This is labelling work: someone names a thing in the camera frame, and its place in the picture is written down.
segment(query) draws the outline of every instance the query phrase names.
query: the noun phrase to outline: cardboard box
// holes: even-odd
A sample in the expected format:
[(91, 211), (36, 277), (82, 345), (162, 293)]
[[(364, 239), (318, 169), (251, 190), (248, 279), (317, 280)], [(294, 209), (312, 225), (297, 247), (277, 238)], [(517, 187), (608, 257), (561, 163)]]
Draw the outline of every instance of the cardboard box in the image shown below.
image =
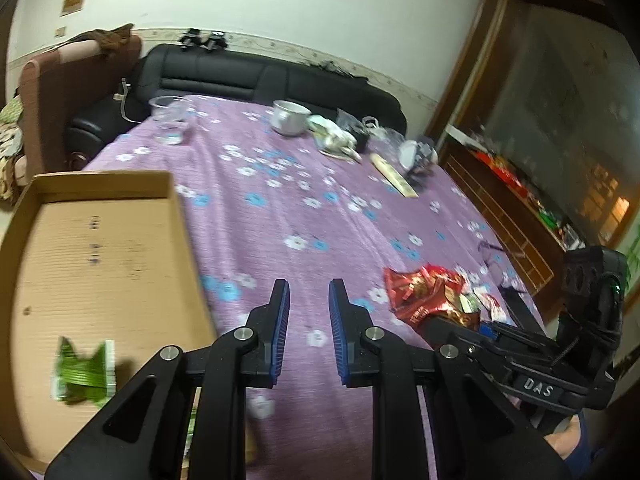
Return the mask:
[(97, 412), (51, 398), (59, 336), (81, 354), (113, 339), (118, 388), (162, 346), (214, 340), (170, 173), (36, 176), (0, 266), (0, 435), (37, 472)]

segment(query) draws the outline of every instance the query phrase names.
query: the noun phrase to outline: black leather sofa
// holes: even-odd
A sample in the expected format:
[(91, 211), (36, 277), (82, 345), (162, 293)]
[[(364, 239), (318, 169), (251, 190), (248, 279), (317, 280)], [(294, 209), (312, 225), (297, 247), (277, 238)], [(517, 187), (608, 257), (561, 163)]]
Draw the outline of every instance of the black leather sofa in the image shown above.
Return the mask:
[[(374, 116), (382, 126), (406, 133), (398, 100), (366, 79), (255, 54), (183, 51), (178, 45), (160, 44), (137, 63), (128, 82), (126, 113), (135, 121), (149, 117), (153, 97), (204, 94), (263, 105), (294, 101), (332, 120), (341, 108), (358, 118)], [(133, 126), (121, 117), (120, 102), (111, 95), (82, 110), (64, 133), (70, 166), (82, 166)]]

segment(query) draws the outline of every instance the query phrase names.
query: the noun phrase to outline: white cable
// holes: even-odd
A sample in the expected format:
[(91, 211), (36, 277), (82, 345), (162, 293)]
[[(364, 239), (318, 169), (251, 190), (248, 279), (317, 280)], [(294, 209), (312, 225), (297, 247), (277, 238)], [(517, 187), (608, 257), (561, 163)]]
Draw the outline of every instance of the white cable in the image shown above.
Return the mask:
[(122, 97), (122, 101), (120, 101), (120, 115), (125, 121), (129, 121), (134, 124), (142, 124), (140, 121), (132, 121), (129, 119), (124, 112), (124, 105), (127, 102), (127, 95), (129, 95), (129, 85), (127, 85), (127, 80), (122, 78), (122, 93), (124, 94)]

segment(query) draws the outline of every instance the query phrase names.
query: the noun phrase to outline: brown armchair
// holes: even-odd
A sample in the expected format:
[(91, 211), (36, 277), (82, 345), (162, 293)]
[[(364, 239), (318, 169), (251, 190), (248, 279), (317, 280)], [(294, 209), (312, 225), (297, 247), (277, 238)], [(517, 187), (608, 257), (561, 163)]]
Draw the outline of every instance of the brown armchair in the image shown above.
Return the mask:
[(93, 102), (114, 93), (140, 57), (141, 41), (129, 43), (111, 57), (97, 41), (69, 43), (30, 59), (20, 76), (24, 113), (20, 126), (29, 177), (66, 171), (63, 133), (69, 120)]

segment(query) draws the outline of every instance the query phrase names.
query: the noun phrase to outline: glass panel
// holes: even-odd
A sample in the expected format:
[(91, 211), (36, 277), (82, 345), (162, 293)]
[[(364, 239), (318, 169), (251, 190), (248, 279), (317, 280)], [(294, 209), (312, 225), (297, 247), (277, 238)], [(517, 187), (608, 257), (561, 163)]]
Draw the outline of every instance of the glass panel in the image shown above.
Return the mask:
[(624, 36), (533, 6), (484, 136), (548, 210), (602, 242), (640, 186), (638, 96), (640, 66)]

